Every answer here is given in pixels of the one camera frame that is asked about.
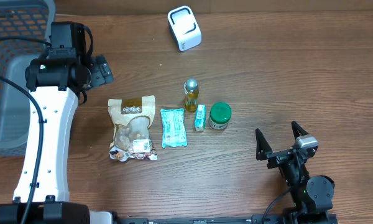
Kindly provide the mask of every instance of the wood grain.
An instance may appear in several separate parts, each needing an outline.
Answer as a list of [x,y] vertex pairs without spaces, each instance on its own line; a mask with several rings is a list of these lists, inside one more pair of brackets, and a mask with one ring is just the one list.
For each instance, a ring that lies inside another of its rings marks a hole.
[[[59,17],[89,26],[115,82],[88,92],[75,114],[68,159],[71,201],[148,218],[263,213],[285,190],[279,171],[256,161],[255,128],[274,149],[293,144],[296,120],[320,142],[310,175],[336,182],[340,223],[373,223],[373,11],[202,14],[201,45],[180,53],[165,15]],[[229,127],[194,131],[188,147],[162,149],[160,109],[182,107],[195,77],[200,102],[231,105]],[[150,129],[158,161],[109,159],[110,98],[155,95]],[[0,157],[0,203],[11,202],[23,158]],[[290,206],[282,200],[272,212]]]
[[55,0],[57,13],[84,16],[167,14],[183,5],[194,13],[373,10],[373,0]]

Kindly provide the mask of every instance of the brown label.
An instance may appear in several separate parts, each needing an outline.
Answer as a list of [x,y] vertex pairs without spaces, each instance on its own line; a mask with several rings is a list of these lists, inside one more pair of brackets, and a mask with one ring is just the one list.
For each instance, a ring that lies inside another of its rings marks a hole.
[[122,114],[142,113],[142,98],[122,100],[121,113]]

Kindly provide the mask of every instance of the green lid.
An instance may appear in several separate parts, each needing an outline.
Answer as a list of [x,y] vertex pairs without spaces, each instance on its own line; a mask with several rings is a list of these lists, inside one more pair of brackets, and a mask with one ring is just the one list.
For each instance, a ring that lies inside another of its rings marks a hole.
[[225,124],[231,119],[231,107],[223,102],[213,105],[210,110],[210,119],[217,124]]

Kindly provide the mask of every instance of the teal and white box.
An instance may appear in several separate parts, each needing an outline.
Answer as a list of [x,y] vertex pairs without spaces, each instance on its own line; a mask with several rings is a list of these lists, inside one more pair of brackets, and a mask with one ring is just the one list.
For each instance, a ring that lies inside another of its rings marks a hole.
[[195,129],[204,131],[206,127],[206,105],[198,105],[195,115]]

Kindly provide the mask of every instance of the small box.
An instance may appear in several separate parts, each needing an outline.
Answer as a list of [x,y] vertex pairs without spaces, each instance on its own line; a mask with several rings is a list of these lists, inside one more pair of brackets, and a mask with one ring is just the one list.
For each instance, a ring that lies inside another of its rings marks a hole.
[[181,6],[171,10],[167,19],[168,28],[181,51],[200,44],[200,28],[190,7]]
[[195,129],[197,131],[204,131],[206,127],[206,106],[198,105],[195,115]]

